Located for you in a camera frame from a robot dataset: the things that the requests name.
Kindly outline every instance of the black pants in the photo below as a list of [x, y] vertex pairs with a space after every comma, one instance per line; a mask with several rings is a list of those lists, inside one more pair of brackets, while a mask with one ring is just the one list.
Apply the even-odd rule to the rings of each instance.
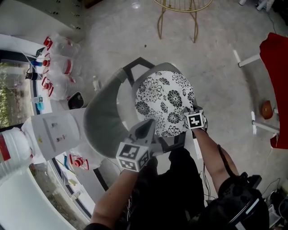
[[132, 193], [130, 229], [186, 229], [187, 212], [192, 218], [204, 209], [202, 180], [185, 148], [170, 153], [170, 169], [157, 175], [152, 159], [140, 172]]

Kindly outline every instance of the human arm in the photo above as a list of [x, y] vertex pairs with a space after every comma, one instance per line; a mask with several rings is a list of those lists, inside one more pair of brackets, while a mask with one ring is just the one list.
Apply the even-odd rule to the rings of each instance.
[[137, 172], [124, 170], [95, 205], [90, 223], [99, 223], [113, 229], [128, 202], [137, 177]]
[[[222, 183], [230, 177], [224, 166], [223, 160], [218, 150], [218, 146], [202, 129], [193, 129], [193, 132], [199, 143], [207, 171], [212, 178], [215, 190], [218, 194]], [[221, 149], [232, 172], [235, 175], [239, 175], [237, 168], [229, 154], [223, 148]]]

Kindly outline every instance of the gold wire stool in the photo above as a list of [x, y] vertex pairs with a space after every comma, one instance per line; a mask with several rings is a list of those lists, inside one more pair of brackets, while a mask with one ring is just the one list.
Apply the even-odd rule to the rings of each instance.
[[205, 9], [213, 0], [154, 0], [157, 4], [162, 6], [162, 13], [158, 19], [157, 29], [159, 38], [162, 38], [162, 28], [163, 28], [163, 16], [166, 9], [170, 9], [176, 12], [190, 13], [195, 21], [194, 26], [194, 39], [192, 41], [195, 43], [198, 36], [198, 24], [197, 24], [197, 12]]

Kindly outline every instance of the person's left arm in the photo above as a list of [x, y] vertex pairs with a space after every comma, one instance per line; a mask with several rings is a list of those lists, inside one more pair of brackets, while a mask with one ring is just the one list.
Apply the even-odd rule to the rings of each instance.
[[137, 177], [137, 172], [124, 170], [95, 205], [90, 223], [113, 229], [130, 198]]

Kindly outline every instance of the black and white floral pattern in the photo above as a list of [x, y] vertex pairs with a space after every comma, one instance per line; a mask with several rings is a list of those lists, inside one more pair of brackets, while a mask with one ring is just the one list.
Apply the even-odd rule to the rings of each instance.
[[156, 121], [155, 135], [177, 136], [188, 130], [184, 108], [193, 110], [194, 90], [180, 73], [159, 71], [147, 77], [136, 93], [139, 120]]

